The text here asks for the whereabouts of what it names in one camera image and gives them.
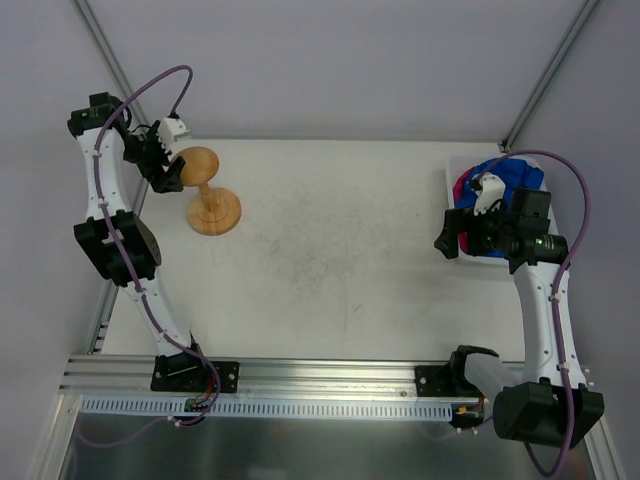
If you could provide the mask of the wooden hat stand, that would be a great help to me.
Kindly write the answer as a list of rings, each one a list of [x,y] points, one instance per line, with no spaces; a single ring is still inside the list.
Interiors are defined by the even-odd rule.
[[[180,173],[182,184],[198,190],[187,207],[190,227],[206,236],[231,231],[241,219],[242,206],[233,191],[209,184],[219,170],[218,155],[207,147],[193,146],[181,150],[178,157],[185,162]]]

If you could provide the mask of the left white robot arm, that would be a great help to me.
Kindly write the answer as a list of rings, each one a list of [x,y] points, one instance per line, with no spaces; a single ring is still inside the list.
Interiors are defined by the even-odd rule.
[[[74,237],[100,276],[126,293],[144,319],[156,346],[152,390],[209,396],[220,382],[171,308],[160,247],[127,200],[121,172],[129,162],[155,192],[182,191],[185,161],[171,158],[171,146],[190,131],[176,112],[143,133],[131,121],[128,105],[107,92],[90,96],[88,107],[70,115],[67,127],[83,152],[88,185],[86,219],[74,226]]]

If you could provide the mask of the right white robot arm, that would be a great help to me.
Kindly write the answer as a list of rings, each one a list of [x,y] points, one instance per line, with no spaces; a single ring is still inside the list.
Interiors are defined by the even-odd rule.
[[[459,254],[466,236],[472,254],[496,250],[508,263],[521,306],[525,360],[520,377],[498,354],[461,345],[444,367],[449,387],[459,395],[476,389],[493,405],[495,433],[502,439],[574,448],[600,420],[602,394],[588,389],[580,368],[567,302],[569,247],[550,233],[551,195],[514,189],[511,199],[494,200],[480,212],[448,209],[434,242],[448,259]]]

